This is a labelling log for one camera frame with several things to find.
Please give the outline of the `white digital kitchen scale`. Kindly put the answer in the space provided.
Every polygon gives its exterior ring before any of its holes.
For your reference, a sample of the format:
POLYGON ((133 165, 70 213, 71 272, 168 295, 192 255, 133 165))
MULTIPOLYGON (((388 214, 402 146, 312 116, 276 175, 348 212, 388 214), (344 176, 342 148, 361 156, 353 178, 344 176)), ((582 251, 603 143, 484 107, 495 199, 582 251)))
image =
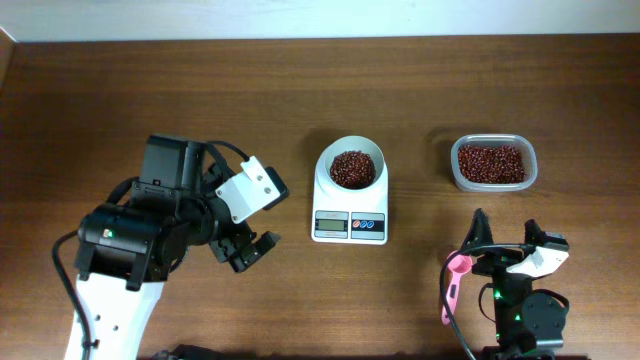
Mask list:
POLYGON ((329 175, 332 161, 321 157, 314 177, 311 238, 320 243, 384 245, 389 240, 389 174, 376 169, 367 188, 345 189, 329 175))

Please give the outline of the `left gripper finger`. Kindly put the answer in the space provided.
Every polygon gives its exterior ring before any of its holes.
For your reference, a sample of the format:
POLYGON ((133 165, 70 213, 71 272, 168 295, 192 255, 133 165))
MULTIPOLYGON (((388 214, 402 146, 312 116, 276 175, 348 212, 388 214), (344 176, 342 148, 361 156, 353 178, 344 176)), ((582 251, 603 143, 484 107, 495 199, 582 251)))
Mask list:
POLYGON ((258 240, 239 248, 229 260, 231 268, 235 273, 242 273, 248 270, 272 250, 280 240, 281 236, 279 234, 271 231, 265 232, 258 240))
POLYGON ((264 210, 270 210, 289 196, 289 189, 273 167, 266 167, 265 171, 279 192, 278 197, 264 207, 264 210))

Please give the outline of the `pink measuring scoop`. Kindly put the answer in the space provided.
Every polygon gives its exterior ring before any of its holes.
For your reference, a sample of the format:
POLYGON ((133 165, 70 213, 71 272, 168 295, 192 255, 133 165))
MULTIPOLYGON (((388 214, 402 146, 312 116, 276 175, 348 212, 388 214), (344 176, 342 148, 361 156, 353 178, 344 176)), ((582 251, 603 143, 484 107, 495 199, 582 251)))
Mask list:
POLYGON ((441 321, 444 325, 450 324, 450 314, 455 313, 462 277, 469 273, 473 266, 473 261, 469 255, 459 255, 456 252, 452 252, 448 258, 451 261, 446 267, 446 292, 441 312, 441 321))

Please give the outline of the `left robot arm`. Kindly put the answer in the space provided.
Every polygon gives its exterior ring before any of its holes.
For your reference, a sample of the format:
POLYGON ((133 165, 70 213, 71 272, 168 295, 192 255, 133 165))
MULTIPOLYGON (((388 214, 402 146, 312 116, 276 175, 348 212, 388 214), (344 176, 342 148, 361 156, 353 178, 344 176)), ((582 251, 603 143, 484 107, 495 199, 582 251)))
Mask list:
POLYGON ((134 359, 169 275, 207 245, 236 273, 279 241, 247 220, 289 195, 277 171, 241 156, 234 172, 220 141, 152 135, 139 176, 124 180, 54 243, 52 260, 74 307, 68 359, 134 359))

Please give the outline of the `red beans in bowl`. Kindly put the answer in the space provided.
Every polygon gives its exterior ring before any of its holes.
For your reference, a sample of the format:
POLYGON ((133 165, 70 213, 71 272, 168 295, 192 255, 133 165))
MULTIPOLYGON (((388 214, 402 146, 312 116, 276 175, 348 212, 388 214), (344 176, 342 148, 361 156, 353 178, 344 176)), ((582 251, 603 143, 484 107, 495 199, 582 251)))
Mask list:
POLYGON ((338 186, 360 190, 370 186, 376 177, 371 156, 362 151, 346 151, 337 155, 331 163, 329 175, 338 186))

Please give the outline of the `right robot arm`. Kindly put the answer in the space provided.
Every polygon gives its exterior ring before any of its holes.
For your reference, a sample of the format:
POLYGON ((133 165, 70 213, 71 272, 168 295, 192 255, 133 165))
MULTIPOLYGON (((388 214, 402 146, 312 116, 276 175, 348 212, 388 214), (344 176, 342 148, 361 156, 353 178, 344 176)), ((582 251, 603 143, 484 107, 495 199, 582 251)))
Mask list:
POLYGON ((534 289, 533 282, 558 270, 569 249, 563 235, 542 230, 533 219, 524 224, 523 243, 496 244, 488 216, 475 210, 461 250, 475 258, 474 275, 491 279, 497 344, 484 348, 482 359, 553 359, 563 347, 570 302, 534 289))

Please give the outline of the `clear plastic container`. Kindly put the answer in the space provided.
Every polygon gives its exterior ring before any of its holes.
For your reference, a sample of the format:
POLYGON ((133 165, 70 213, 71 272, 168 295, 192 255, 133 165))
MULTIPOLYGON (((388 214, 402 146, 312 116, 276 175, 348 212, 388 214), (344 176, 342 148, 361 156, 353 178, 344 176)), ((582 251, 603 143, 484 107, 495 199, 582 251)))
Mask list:
POLYGON ((514 134, 471 134, 451 148, 456 186, 467 192, 515 192, 529 188, 538 175, 534 147, 514 134))

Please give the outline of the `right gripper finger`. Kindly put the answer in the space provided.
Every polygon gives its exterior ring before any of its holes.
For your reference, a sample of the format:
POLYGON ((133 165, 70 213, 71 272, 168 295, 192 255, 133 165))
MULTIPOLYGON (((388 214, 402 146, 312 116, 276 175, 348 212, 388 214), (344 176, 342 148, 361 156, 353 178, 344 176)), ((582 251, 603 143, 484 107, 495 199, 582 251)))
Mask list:
POLYGON ((478 208, 474 211, 470 229, 460 250, 469 256, 481 256, 485 247, 493 244, 489 218, 482 208, 478 208))
POLYGON ((528 220, 525 225, 525 243, 531 246, 544 244, 545 232, 539 227, 535 219, 528 220))

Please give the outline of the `red adzuki beans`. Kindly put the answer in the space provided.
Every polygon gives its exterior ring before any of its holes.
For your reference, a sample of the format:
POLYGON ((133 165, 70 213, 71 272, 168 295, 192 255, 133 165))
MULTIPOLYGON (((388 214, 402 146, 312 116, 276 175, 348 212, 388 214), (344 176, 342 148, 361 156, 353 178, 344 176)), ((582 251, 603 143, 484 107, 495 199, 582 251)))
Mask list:
POLYGON ((516 184, 525 180, 521 152, 513 146, 465 145, 457 151, 462 176, 474 183, 516 184))

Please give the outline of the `white round bowl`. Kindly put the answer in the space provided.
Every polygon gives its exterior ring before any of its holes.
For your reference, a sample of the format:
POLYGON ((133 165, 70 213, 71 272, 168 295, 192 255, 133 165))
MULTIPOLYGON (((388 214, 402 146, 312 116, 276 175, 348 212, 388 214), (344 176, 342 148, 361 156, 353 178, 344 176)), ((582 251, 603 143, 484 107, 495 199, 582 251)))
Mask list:
POLYGON ((334 141, 331 145, 329 145, 321 154, 315 172, 315 179, 319 185, 322 185, 329 190, 340 190, 347 192, 364 192, 364 191, 373 191, 373 190, 381 190, 386 191, 388 189, 389 182, 389 173, 388 167, 385 162, 385 158, 382 150, 379 146, 373 142, 372 140, 363 137, 363 136, 345 136, 339 138, 334 141), (346 188, 342 188, 334 183, 329 175, 329 169, 334 158, 346 151, 362 151, 367 153, 373 159, 376 169, 376 177, 374 182, 360 190, 350 190, 346 188))

